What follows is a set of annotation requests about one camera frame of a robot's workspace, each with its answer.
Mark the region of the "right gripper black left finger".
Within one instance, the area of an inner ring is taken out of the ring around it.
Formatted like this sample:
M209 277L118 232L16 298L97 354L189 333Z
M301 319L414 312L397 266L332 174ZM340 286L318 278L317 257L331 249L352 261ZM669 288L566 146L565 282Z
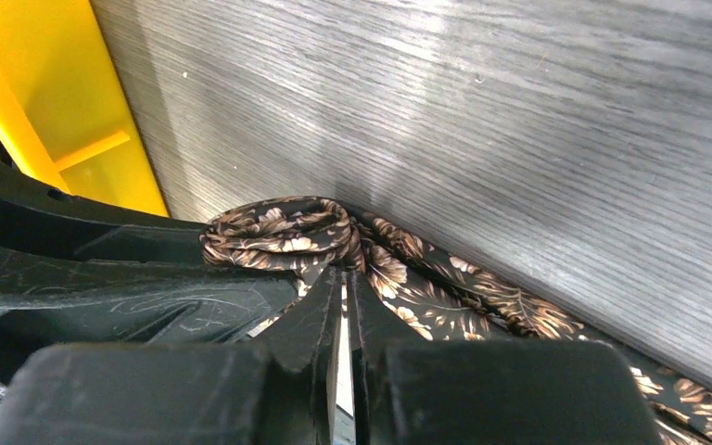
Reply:
M342 272L245 343L72 343L35 352L0 444L329 444Z

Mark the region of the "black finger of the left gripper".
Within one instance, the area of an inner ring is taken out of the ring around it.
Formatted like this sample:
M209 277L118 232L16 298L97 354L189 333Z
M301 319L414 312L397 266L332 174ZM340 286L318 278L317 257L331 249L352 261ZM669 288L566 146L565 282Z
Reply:
M235 341L297 296L292 273L65 261L0 247L0 331L35 343Z
M71 261L200 264L205 226L68 195L0 162L0 247Z

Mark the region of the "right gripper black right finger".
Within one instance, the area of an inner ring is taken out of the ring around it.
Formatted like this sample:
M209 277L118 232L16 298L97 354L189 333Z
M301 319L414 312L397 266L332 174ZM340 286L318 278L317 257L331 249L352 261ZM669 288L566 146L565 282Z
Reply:
M361 444L657 444L612 348L582 341L423 338L361 273L347 279Z

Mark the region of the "brown floral tie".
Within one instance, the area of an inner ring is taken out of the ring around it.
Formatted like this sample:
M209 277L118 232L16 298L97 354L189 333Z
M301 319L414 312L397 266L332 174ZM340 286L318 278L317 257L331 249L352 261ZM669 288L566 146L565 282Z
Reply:
M212 265L290 271L300 294L329 265L362 273L383 305L428 340L528 337L619 351L666 444L712 444L712 390L496 273L368 210L281 197L227 210L200 242Z

